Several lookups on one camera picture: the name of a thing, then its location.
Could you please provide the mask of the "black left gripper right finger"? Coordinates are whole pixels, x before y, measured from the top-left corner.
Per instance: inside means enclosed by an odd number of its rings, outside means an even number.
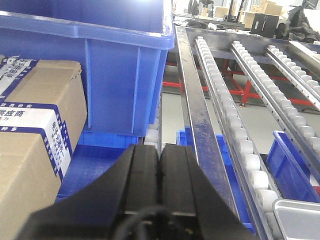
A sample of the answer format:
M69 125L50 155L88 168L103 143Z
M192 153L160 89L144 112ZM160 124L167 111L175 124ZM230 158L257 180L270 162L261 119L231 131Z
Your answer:
M162 240L257 239L212 186L191 147L166 145L160 165L160 199L174 218L162 221Z

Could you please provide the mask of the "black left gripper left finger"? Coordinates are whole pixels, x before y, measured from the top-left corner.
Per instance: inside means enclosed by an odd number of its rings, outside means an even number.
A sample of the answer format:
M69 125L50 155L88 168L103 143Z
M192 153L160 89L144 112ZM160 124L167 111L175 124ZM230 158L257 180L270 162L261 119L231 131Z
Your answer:
M110 239L126 217L156 205L157 161L154 146L131 145L91 184L32 213L16 239Z

